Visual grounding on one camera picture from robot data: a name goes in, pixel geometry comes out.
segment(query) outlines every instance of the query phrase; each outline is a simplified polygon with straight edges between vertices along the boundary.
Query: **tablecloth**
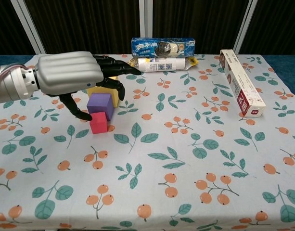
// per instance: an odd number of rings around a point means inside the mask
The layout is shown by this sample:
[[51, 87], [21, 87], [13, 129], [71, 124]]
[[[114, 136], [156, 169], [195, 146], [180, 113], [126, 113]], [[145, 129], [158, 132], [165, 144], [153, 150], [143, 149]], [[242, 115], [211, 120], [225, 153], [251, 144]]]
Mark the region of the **tablecloth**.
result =
[[295, 96], [262, 56], [238, 57], [259, 118], [241, 116], [217, 55], [119, 76], [107, 133], [41, 92], [0, 104], [0, 229], [295, 230]]

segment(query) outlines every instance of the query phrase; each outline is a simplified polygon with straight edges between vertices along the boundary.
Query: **blue oreo box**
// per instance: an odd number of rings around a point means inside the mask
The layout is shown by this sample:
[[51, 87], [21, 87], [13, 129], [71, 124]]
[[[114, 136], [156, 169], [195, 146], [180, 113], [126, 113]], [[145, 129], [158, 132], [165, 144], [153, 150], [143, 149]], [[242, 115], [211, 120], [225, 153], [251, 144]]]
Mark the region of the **blue oreo box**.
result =
[[193, 38], [132, 38], [132, 56], [190, 57], [194, 56]]

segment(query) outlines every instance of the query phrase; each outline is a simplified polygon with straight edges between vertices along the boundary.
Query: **dark curtain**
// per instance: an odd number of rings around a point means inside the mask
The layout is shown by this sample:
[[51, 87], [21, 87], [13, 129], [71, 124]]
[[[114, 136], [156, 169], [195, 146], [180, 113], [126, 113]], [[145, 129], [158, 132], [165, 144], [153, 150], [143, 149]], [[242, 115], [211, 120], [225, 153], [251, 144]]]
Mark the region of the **dark curtain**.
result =
[[47, 53], [131, 53], [140, 36], [138, 0], [26, 0]]
[[248, 0], [154, 0], [153, 37], [193, 37], [196, 54], [233, 49]]
[[10, 0], [0, 0], [0, 54], [35, 54]]
[[295, 0], [258, 0], [242, 53], [295, 54]]

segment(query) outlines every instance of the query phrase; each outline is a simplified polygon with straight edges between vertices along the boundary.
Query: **white and red box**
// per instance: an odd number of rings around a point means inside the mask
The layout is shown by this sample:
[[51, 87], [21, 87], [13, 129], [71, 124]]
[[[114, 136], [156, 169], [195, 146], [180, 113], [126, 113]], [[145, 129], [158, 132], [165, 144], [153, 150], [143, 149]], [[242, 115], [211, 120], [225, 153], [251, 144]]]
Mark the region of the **white and red box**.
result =
[[221, 50], [219, 60], [244, 117], [260, 117], [266, 104], [234, 51]]

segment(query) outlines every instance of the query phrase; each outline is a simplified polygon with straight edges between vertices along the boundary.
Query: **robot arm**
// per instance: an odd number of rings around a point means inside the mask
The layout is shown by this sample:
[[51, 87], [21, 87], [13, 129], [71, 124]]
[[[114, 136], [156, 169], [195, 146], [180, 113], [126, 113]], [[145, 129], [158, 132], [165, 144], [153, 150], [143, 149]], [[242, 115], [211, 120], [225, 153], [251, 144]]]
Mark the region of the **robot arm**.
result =
[[59, 96], [76, 117], [92, 120], [89, 114], [78, 109], [71, 94], [101, 86], [117, 89], [119, 99], [123, 100], [123, 84], [109, 78], [122, 74], [140, 75], [141, 72], [123, 61], [87, 51], [42, 56], [35, 68], [28, 69], [20, 64], [0, 66], [0, 103], [27, 99], [41, 90], [51, 97]]

